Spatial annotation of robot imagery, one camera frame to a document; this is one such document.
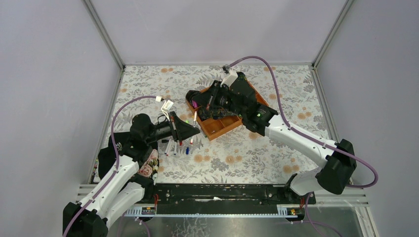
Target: tabletop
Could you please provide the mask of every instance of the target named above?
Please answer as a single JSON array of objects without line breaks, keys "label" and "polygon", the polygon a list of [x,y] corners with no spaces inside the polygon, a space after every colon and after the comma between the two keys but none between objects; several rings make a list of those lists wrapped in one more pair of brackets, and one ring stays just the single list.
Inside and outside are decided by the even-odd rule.
[{"label": "tabletop", "polygon": [[[272,77],[264,66],[235,66],[268,102],[278,110]],[[273,66],[284,113],[289,121],[321,137],[329,137],[316,90],[307,65]],[[201,90],[213,80],[221,80],[219,66],[127,66],[115,101],[115,112],[129,100],[144,95],[160,95],[174,102],[171,111],[182,120],[193,120],[185,102],[189,90]],[[115,132],[129,131],[136,114],[148,114],[152,122],[161,115],[158,103],[144,99],[128,105],[118,116]],[[107,146],[110,127],[104,139]],[[161,183],[244,183],[284,184],[293,173],[309,171],[316,164],[283,143],[262,137],[239,126],[209,141],[197,135],[194,144],[183,143],[176,155],[164,154],[167,144],[159,143]]]}]

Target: pink flower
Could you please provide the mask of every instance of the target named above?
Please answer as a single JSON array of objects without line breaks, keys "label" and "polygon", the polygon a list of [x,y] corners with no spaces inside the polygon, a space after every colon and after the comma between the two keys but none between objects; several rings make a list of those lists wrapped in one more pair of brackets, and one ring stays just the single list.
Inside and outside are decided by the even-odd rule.
[{"label": "pink flower", "polygon": [[144,164],[141,168],[139,173],[144,177],[150,177],[151,173],[153,172],[153,168],[147,164]]}]

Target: table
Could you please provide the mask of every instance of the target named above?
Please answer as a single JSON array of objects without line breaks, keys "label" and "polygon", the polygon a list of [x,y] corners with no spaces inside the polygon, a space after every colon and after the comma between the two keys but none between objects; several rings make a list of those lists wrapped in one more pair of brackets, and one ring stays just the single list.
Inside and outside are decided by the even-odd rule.
[{"label": "table", "polygon": [[[288,120],[321,137],[329,137],[317,94],[307,65],[273,66]],[[264,66],[236,66],[268,102],[278,109],[277,97],[269,70]],[[189,90],[201,90],[214,79],[221,80],[219,66],[127,66],[115,101],[115,112],[129,100],[143,95],[161,95],[175,102],[172,111],[182,120],[193,120],[185,103]],[[129,131],[136,114],[148,114],[152,122],[161,115],[161,103],[144,99],[128,105],[118,116],[115,132]],[[107,146],[110,128],[103,147]],[[184,143],[181,152],[166,156],[166,144],[159,143],[161,183],[244,183],[284,184],[297,172],[316,164],[285,144],[252,133],[244,126],[209,141],[199,134],[194,145]]]}]

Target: flower pattern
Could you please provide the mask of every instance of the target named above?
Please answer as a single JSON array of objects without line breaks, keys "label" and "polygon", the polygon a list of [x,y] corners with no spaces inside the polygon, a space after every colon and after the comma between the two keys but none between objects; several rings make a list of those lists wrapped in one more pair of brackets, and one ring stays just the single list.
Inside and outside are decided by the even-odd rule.
[{"label": "flower pattern", "polygon": [[[278,110],[277,96],[269,70],[263,66],[235,66],[243,72],[269,106]],[[300,127],[328,137],[326,122],[314,89],[308,66],[273,67],[280,99],[287,119]],[[192,121],[185,103],[188,90],[201,90],[214,79],[224,77],[219,66],[127,66],[115,101],[115,112],[129,100],[143,95],[170,98],[172,111],[182,120]],[[115,131],[129,131],[132,118],[148,114],[152,122],[161,115],[161,103],[145,99],[128,105],[115,122]],[[283,143],[249,132],[244,126],[209,141],[198,134],[194,144],[178,146],[176,155],[166,156],[167,143],[159,142],[162,183],[255,183],[283,184],[295,173],[309,171],[316,164]]]}]

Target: wooden box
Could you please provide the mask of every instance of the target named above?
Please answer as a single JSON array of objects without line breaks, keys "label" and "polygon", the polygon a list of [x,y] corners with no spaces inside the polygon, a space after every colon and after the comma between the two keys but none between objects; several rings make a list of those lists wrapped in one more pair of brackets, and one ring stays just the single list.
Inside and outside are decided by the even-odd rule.
[{"label": "wooden box", "polygon": [[[268,103],[262,98],[262,96],[260,96],[260,94],[256,90],[255,94],[256,100],[259,103],[268,106]],[[197,111],[200,108],[197,107],[194,109],[194,107],[188,101],[186,101],[186,104],[192,111],[192,114],[194,114],[195,111]],[[242,119],[239,116],[227,116],[218,120],[213,120],[209,118],[205,121],[201,121],[201,119],[198,116],[197,123],[201,126],[202,131],[205,133],[205,135],[208,137],[210,141],[243,124]]]}]

